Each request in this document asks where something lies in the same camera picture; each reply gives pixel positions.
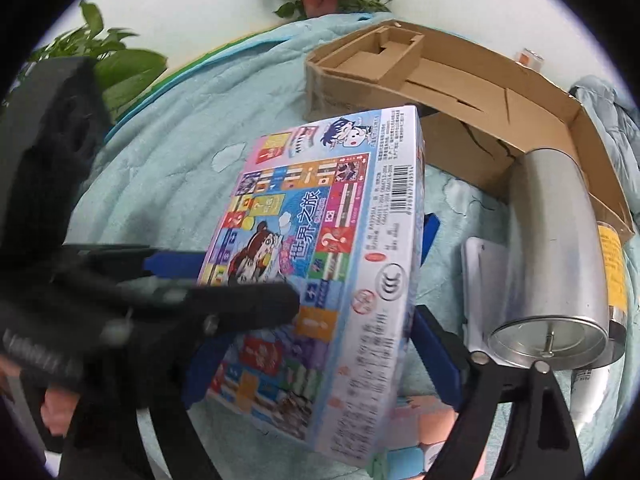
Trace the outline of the person's left hand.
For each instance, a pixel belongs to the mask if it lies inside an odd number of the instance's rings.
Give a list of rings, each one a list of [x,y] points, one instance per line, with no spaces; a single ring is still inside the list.
[[[21,381],[20,367],[4,356],[1,358],[1,388],[9,395],[15,415],[30,436],[66,436],[80,399],[78,393],[50,386],[44,390],[43,399],[31,408]]]

